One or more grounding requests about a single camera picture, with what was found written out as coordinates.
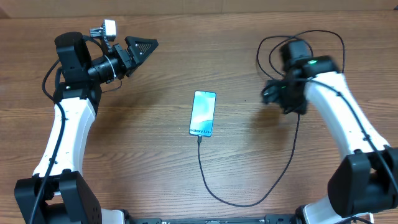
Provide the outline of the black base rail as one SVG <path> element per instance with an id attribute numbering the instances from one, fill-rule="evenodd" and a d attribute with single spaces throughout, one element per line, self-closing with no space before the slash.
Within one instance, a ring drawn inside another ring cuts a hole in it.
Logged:
<path id="1" fill-rule="evenodd" d="M 162 220 L 160 218 L 132 218 L 126 221 L 129 224 L 288 224 L 294 215 L 273 214 L 264 217 L 242 218 L 188 218 Z"/>

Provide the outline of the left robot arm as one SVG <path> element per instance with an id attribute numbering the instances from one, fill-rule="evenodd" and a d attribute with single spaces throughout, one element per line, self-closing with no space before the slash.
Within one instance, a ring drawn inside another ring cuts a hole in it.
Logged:
<path id="1" fill-rule="evenodd" d="M 32 177 L 16 182 L 14 196 L 26 223 L 132 223 L 126 210 L 107 210 L 83 178 L 83 157 L 98 113 L 103 83 L 130 77 L 158 47 L 155 39 L 127 36 L 127 48 L 108 45 L 99 30 L 55 38 L 54 122 Z"/>

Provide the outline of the Samsung Galaxy smartphone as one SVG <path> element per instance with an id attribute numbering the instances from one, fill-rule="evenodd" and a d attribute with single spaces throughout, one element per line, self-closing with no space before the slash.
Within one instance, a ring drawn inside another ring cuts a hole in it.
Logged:
<path id="1" fill-rule="evenodd" d="M 189 134 L 211 137 L 216 105 L 216 93 L 196 91 L 193 97 Z"/>

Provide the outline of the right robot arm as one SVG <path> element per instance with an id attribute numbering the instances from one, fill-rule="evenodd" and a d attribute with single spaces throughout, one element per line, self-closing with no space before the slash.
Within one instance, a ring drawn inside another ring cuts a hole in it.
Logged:
<path id="1" fill-rule="evenodd" d="M 338 146 L 341 163 L 327 185 L 327 195 L 296 209 L 289 223 L 350 223 L 362 216 L 397 208 L 397 149 L 369 122 L 346 78 L 329 56 L 314 57 L 303 40 L 280 49 L 284 78 L 269 80 L 266 104 L 285 114 L 304 115 L 311 103 Z"/>

